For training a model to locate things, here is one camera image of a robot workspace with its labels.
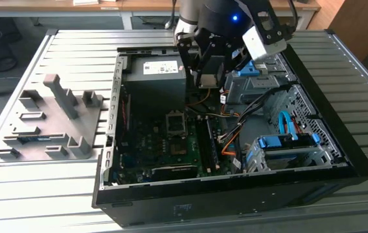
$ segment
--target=white label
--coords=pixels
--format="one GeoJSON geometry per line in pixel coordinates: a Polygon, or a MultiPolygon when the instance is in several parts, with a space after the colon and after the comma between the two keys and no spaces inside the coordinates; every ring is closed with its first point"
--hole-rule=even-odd
{"type": "Polygon", "coordinates": [[[221,103],[226,104],[226,96],[225,95],[221,96],[221,103]]]}
{"type": "Polygon", "coordinates": [[[242,167],[242,162],[241,162],[237,158],[234,158],[234,164],[235,164],[237,168],[241,169],[241,167],[242,167]]]}
{"type": "Polygon", "coordinates": [[[145,74],[171,74],[171,73],[179,73],[178,61],[145,63],[145,74]]]}
{"type": "Polygon", "coordinates": [[[257,69],[266,69],[267,65],[266,64],[255,64],[257,69]]]}
{"type": "Polygon", "coordinates": [[[119,10],[119,7],[102,7],[102,10],[119,10]]]}

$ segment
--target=case label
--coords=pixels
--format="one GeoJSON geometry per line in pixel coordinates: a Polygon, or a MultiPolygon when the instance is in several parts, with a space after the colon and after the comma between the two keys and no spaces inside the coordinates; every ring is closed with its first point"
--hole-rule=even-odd
{"type": "Polygon", "coordinates": [[[171,73],[179,73],[178,61],[145,63],[145,74],[171,74],[171,73]]]}

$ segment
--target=white paper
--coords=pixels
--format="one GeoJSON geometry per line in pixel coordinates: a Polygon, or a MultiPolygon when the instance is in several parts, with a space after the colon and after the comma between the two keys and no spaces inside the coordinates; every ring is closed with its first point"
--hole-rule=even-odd
{"type": "Polygon", "coordinates": [[[234,158],[234,164],[235,164],[237,168],[241,169],[241,167],[242,167],[242,162],[241,162],[237,158],[234,158]]]}
{"type": "Polygon", "coordinates": [[[171,73],[179,73],[178,61],[145,63],[145,74],[171,74],[171,73]]]}

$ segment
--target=motherboard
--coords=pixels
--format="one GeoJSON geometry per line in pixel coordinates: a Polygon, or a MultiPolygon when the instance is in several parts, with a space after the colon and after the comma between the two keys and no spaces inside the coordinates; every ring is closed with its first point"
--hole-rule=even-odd
{"type": "Polygon", "coordinates": [[[121,183],[146,183],[231,174],[231,160],[219,155],[218,117],[179,116],[137,120],[123,142],[121,183]]]}

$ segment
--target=aluminum profile table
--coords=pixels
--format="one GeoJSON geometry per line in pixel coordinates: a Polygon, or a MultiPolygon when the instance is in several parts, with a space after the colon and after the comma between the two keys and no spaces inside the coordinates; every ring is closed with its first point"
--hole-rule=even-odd
{"type": "MultiPolygon", "coordinates": [[[[106,100],[97,132],[105,132],[118,47],[173,45],[167,31],[59,31],[47,35],[0,115],[0,131],[15,114],[23,88],[59,73],[74,93],[94,90],[106,100]]],[[[368,156],[368,71],[338,37],[325,31],[297,32],[291,40],[334,108],[368,156]]],[[[95,147],[105,145],[98,134],[95,147]]],[[[0,162],[0,230],[10,232],[106,232],[122,228],[91,208],[98,155],[89,160],[0,162]]],[[[310,206],[255,215],[227,216],[127,230],[159,232],[207,228],[213,232],[363,232],[368,231],[368,181],[350,186],[310,206]]]]}

